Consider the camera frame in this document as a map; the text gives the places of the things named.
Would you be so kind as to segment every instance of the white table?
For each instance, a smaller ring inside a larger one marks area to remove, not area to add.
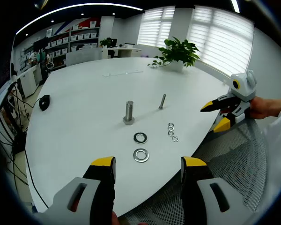
[[[102,59],[108,58],[108,50],[114,50],[115,56],[119,58],[125,57],[140,57],[141,56],[141,49],[139,48],[123,48],[123,47],[114,47],[114,48],[102,48]]]
[[[50,106],[41,111],[36,104],[26,140],[34,183],[49,206],[55,193],[82,177],[92,161],[115,156],[113,209],[121,216],[169,181],[180,169],[181,156],[195,152],[218,113],[200,112],[201,107],[228,87],[194,67],[183,74],[151,69],[147,64],[152,60],[97,60],[51,73],[38,96],[51,95]],[[167,97],[160,111],[163,94]],[[127,100],[134,101],[131,126],[123,123]],[[168,136],[169,122],[179,142]],[[135,143],[137,132],[147,134],[148,142]],[[134,160],[137,148],[149,152],[147,162]],[[45,211],[27,177],[37,210]]]

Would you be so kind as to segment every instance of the white pot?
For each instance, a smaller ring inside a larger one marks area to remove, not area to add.
[[[166,66],[169,70],[171,71],[175,71],[175,72],[178,72],[178,73],[181,73],[182,72],[182,69],[183,69],[183,61],[172,61],[168,66]]]

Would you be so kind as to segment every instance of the computer mouse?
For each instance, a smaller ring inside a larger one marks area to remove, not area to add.
[[[50,95],[44,95],[39,100],[39,107],[42,111],[45,111],[50,105]]]

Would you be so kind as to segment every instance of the hex bolt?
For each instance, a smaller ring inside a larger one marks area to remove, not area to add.
[[[163,109],[164,100],[165,100],[165,94],[163,95],[163,98],[161,99],[160,106],[158,107],[159,110]]]
[[[132,125],[134,123],[134,117],[132,116],[133,111],[133,101],[126,102],[126,115],[123,118],[123,122],[126,125]]]

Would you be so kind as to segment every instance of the window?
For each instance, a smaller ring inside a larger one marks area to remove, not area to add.
[[[174,12],[175,6],[147,10],[140,24],[137,44],[165,47],[164,40],[169,38]]]
[[[241,16],[196,6],[188,40],[200,50],[201,61],[231,76],[246,71],[253,34],[254,24]]]

